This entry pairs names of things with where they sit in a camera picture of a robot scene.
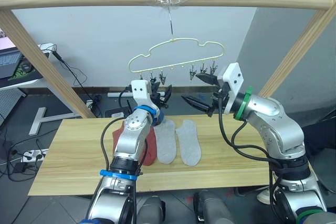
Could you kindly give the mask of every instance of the wooden table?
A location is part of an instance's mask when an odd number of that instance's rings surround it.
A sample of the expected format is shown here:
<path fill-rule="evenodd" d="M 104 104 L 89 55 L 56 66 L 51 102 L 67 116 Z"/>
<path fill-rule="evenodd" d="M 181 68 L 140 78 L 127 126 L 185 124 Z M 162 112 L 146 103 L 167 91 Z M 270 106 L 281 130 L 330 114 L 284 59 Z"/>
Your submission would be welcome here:
<path fill-rule="evenodd" d="M 218 126 L 218 115 L 167 116 L 179 127 L 183 119 L 197 124 L 198 140 L 202 158 L 194 166 L 186 166 L 181 160 L 178 138 L 177 155 L 169 165 L 157 160 L 151 166 L 143 166 L 143 175 L 137 182 L 138 191 L 158 191 L 190 188 L 255 186 L 268 184 L 268 165 L 237 154 L 223 140 Z M 93 194 L 99 171 L 105 168 L 100 148 L 100 135 L 111 121 L 105 119 L 63 120 L 49 148 L 46 159 L 29 191 L 31 196 L 40 195 L 88 195 Z M 112 132 L 122 121 L 113 124 L 105 136 L 105 147 L 112 156 Z M 240 126 L 232 115 L 224 116 L 224 127 L 228 137 Z M 247 125 L 236 137 L 237 144 L 262 146 L 258 132 Z M 246 153 L 260 156 L 257 150 Z"/>

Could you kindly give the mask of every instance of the wooden frame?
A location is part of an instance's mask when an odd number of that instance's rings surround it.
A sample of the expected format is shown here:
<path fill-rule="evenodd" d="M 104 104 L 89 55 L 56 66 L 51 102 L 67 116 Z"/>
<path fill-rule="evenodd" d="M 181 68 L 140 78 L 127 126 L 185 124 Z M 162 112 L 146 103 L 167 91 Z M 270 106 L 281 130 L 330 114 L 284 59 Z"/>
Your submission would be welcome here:
<path fill-rule="evenodd" d="M 76 95 L 15 17 L 11 9 L 60 6 L 155 6 L 158 0 L 0 0 L 0 27 L 44 78 L 83 117 L 92 112 Z M 259 95 L 270 96 L 306 54 L 336 14 L 336 0 L 181 0 L 179 6 L 246 6 L 316 9 L 316 14 L 289 50 Z"/>

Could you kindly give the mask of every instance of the white desk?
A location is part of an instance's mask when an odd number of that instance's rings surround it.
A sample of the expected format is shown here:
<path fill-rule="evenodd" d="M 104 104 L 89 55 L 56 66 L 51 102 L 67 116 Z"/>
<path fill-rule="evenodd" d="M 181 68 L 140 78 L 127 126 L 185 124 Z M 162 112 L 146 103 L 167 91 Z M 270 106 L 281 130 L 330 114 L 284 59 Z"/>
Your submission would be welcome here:
<path fill-rule="evenodd" d="M 50 53 L 49 56 L 52 55 L 50 50 L 55 50 L 55 47 L 56 47 L 52 43 L 45 43 L 45 44 L 41 44 L 41 45 L 38 45 L 38 46 L 40 47 L 40 49 L 42 50 L 42 52 L 44 52 L 44 53 L 49 52 Z M 34 85 L 37 82 L 39 82 L 41 80 L 43 80 L 43 78 L 32 80 L 32 81 L 26 81 L 26 82 L 22 82 L 22 83 L 10 85 L 10 86 L 6 86 L 6 87 L 3 87 L 3 88 L 0 88 L 0 90 L 13 89 L 13 88 L 32 88 L 32 87 L 34 87 Z M 66 100 L 64 100 L 63 97 L 60 95 L 60 93 L 58 93 L 48 82 L 45 82 L 45 84 L 46 84 L 47 88 L 66 107 L 68 107 L 70 111 L 72 111 L 72 113 L 44 117 L 44 114 L 45 114 L 47 108 L 46 107 L 39 108 L 37 110 L 36 115 L 35 115 L 35 119 L 33 121 L 32 127 L 30 128 L 29 135 L 37 135 L 41 124 L 44 123 L 44 122 L 50 122 L 50 121 L 55 121 L 55 120 L 67 119 L 67 118 L 75 118 L 77 116 L 80 116 L 77 113 L 77 111 Z"/>

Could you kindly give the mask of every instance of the laptop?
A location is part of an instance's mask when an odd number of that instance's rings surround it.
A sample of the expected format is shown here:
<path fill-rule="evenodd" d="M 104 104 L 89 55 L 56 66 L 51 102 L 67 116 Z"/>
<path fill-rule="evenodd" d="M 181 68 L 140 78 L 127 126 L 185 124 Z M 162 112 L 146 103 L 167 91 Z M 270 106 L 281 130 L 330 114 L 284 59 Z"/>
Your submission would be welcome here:
<path fill-rule="evenodd" d="M 16 48 L 0 52 L 0 79 L 11 77 L 21 58 L 22 54 Z"/>

